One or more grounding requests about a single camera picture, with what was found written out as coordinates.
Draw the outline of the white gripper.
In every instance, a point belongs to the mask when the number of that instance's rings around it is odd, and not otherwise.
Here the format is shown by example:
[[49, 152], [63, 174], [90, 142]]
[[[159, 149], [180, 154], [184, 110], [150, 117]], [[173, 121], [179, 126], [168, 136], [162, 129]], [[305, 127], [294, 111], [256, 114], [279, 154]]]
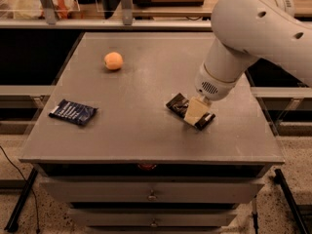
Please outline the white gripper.
[[195, 77], [196, 91], [203, 97], [193, 97], [188, 104], [184, 121], [194, 126], [209, 112], [211, 101], [226, 98], [239, 79], [234, 66], [207, 64], [203, 62]]

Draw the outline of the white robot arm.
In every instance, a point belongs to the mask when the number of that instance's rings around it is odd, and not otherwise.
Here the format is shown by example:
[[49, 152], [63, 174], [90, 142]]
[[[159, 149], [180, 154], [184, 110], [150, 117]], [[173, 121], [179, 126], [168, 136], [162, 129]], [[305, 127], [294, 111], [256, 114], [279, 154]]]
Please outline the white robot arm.
[[211, 17], [214, 42], [195, 78], [199, 93], [184, 120], [194, 126], [259, 59], [312, 86], [312, 28], [295, 19], [293, 0], [218, 0]]

